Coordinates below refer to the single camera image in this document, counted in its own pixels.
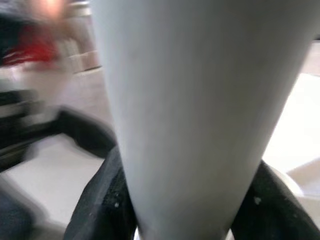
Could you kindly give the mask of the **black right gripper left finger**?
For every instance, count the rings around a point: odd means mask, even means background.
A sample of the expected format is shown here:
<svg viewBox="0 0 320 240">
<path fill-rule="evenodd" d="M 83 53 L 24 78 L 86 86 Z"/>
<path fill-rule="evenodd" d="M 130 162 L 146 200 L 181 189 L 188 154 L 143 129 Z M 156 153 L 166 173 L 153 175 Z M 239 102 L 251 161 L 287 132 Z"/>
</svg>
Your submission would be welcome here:
<svg viewBox="0 0 320 240">
<path fill-rule="evenodd" d="M 85 186 L 63 240 L 134 240 L 136 228 L 121 156 L 114 147 Z"/>
</svg>

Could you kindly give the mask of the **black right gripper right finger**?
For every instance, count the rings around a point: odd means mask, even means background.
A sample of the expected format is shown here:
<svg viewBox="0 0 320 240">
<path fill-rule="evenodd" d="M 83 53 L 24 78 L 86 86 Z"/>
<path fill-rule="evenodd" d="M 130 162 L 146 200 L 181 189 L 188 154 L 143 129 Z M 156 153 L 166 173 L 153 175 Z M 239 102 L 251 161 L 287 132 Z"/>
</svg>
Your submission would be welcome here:
<svg viewBox="0 0 320 240">
<path fill-rule="evenodd" d="M 261 161 L 231 225 L 234 240 L 320 240 L 320 229 Z"/>
</svg>

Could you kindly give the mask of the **red printed box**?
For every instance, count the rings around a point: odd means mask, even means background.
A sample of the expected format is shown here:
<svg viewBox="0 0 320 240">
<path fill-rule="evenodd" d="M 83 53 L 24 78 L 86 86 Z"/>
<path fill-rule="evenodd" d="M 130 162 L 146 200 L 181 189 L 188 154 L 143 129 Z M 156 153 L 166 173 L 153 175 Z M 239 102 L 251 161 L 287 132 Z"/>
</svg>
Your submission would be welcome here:
<svg viewBox="0 0 320 240">
<path fill-rule="evenodd" d="M 50 63 L 56 59 L 58 47 L 52 33 L 47 28 L 27 26 L 18 37 L 18 43 L 4 51 L 3 66 L 13 66 L 27 62 Z"/>
</svg>

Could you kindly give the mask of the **white plastic table leg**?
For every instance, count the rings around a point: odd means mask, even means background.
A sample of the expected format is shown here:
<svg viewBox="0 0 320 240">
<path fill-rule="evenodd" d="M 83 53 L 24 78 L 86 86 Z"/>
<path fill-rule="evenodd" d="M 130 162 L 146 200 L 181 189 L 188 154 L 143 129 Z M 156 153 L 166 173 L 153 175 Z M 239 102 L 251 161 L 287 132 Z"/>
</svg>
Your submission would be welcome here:
<svg viewBox="0 0 320 240">
<path fill-rule="evenodd" d="M 223 240 L 320 0 L 90 0 L 142 240 Z"/>
</svg>

